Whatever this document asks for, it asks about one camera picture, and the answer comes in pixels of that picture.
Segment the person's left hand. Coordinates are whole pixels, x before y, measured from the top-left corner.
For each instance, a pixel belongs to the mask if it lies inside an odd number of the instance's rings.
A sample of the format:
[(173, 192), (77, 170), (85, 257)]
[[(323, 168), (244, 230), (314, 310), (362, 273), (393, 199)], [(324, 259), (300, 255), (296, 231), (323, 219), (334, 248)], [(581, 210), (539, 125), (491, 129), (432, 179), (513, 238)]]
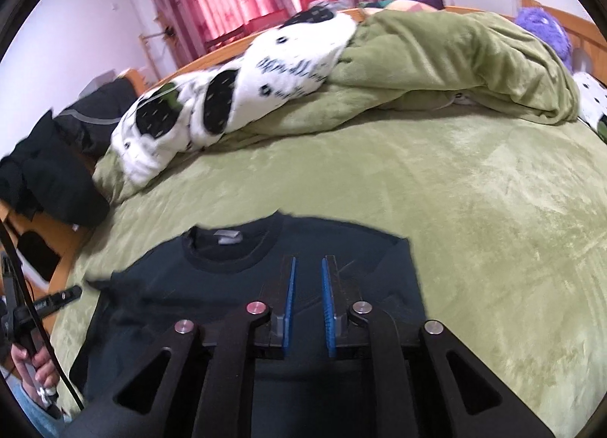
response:
[(37, 387), (51, 389), (59, 383), (59, 373), (52, 362), (47, 348), (42, 347), (34, 356), (20, 345), (12, 345), (10, 351), (13, 364), (22, 380), (26, 394), (37, 400)]

